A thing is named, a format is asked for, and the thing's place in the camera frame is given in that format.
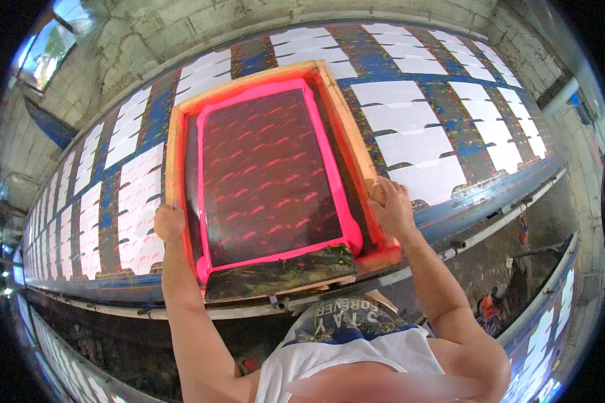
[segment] man's hand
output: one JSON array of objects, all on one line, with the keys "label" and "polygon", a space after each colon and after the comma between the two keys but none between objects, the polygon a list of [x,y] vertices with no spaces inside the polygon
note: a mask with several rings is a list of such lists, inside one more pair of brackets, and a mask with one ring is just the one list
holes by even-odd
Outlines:
[{"label": "man's hand", "polygon": [[155,210],[155,233],[166,244],[180,244],[185,228],[186,218],[179,200],[175,199],[172,206],[161,204]]},{"label": "man's hand", "polygon": [[408,189],[384,177],[379,176],[378,179],[385,204],[382,206],[373,200],[369,203],[380,227],[399,242],[417,235],[419,230],[412,217],[412,202],[408,197]]}]

